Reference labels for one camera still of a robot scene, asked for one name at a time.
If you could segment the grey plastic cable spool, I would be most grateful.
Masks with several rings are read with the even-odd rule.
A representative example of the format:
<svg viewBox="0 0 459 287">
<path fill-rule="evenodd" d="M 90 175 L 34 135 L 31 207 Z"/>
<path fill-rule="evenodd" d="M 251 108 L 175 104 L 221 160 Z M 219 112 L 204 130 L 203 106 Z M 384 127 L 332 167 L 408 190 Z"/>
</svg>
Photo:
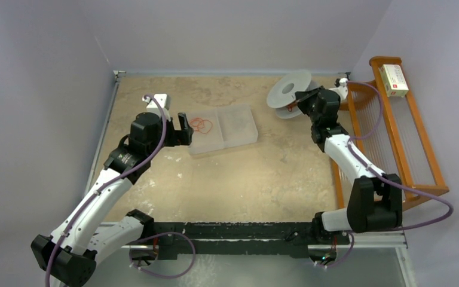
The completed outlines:
<svg viewBox="0 0 459 287">
<path fill-rule="evenodd" d="M 275 110 L 281 119 L 291 119 L 302 114 L 296 106 L 295 92 L 318 88 L 319 83 L 312 80 L 308 70 L 301 69 L 285 75 L 269 91 L 267 105 Z"/>
</svg>

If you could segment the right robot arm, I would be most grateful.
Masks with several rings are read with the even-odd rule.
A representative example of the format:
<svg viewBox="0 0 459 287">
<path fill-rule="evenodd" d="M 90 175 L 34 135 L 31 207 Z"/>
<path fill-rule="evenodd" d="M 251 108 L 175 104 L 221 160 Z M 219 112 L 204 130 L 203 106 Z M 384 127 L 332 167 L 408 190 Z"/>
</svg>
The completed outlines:
<svg viewBox="0 0 459 287">
<path fill-rule="evenodd" d="M 326 243 L 337 231 L 381 231 L 402 224 L 401 180 L 375 167 L 351 141 L 338 122 L 340 95 L 323 87 L 295 94 L 299 110 L 311 120 L 313 142 L 352 181 L 347 207 L 319 212 L 312 226 L 313 239 Z"/>
</svg>

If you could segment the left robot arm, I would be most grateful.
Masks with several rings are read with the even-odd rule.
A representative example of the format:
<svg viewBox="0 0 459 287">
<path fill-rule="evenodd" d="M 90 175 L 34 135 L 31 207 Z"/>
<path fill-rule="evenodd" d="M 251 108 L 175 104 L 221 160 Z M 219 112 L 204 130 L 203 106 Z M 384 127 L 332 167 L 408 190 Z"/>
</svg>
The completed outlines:
<svg viewBox="0 0 459 287">
<path fill-rule="evenodd" d="M 178 115 L 180 130 L 165 115 L 143 112 L 131 123 L 110 153 L 93 187 L 75 210 L 48 236 L 37 235 L 31 249 L 45 271 L 45 285 L 84 286 L 98 264 L 123 245 L 145 245 L 162 235 L 154 219 L 135 209 L 110 229 L 97 233 L 115 203 L 150 168 L 151 160 L 163 147 L 188 146 L 193 128 L 186 114 Z"/>
</svg>

